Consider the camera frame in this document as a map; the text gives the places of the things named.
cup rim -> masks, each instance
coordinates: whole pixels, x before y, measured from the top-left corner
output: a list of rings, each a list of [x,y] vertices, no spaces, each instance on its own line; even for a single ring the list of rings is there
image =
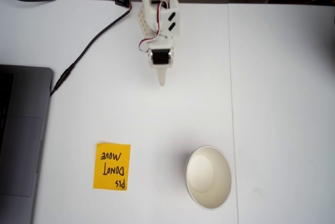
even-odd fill
[[[227,199],[226,199],[220,206],[215,207],[215,208],[207,208],[207,207],[202,206],[202,205],[201,205],[201,204],[200,204],[200,203],[193,197],[193,195],[192,195],[192,193],[191,193],[191,190],[190,190],[190,188],[189,188],[189,185],[188,185],[188,177],[187,177],[187,174],[188,174],[189,162],[191,161],[193,155],[194,155],[198,150],[200,150],[200,149],[202,149],[202,148],[206,148],[206,147],[214,148],[214,149],[216,149],[217,151],[219,151],[219,152],[224,156],[224,158],[226,159],[226,161],[227,161],[227,163],[228,163],[229,171],[230,171],[230,189],[229,189],[228,197],[227,197]],[[228,201],[228,199],[229,199],[229,197],[230,197],[230,193],[231,193],[231,188],[232,188],[231,166],[230,166],[229,161],[228,161],[227,157],[225,156],[225,154],[224,154],[220,149],[218,149],[217,147],[215,147],[215,146],[213,146],[213,145],[203,145],[203,146],[197,148],[196,150],[194,150],[193,153],[191,154],[191,156],[190,156],[190,157],[188,158],[188,160],[187,160],[185,177],[186,177],[186,187],[187,187],[188,194],[190,195],[190,197],[192,198],[192,200],[193,200],[199,207],[201,207],[201,208],[203,208],[203,209],[206,209],[206,210],[217,210],[218,208],[222,207],[222,206]]]

laptop trackpad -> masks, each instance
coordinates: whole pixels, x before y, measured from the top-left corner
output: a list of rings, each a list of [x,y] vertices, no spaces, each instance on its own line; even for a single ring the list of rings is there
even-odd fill
[[[0,194],[30,196],[42,119],[7,117],[0,156]]]

sticky note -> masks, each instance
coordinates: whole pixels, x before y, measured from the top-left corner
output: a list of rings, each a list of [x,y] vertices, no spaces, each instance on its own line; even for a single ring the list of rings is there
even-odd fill
[[[127,190],[129,159],[129,144],[98,144],[93,188]]]

laptop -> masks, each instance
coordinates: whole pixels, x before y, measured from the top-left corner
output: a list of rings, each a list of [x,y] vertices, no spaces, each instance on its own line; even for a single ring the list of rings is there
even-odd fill
[[[29,224],[41,162],[52,70],[0,65],[0,223]]]

laptop keyboard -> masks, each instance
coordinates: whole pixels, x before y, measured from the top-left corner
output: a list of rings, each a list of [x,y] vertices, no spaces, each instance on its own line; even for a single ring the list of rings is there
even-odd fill
[[[0,153],[13,79],[13,74],[0,73]]]

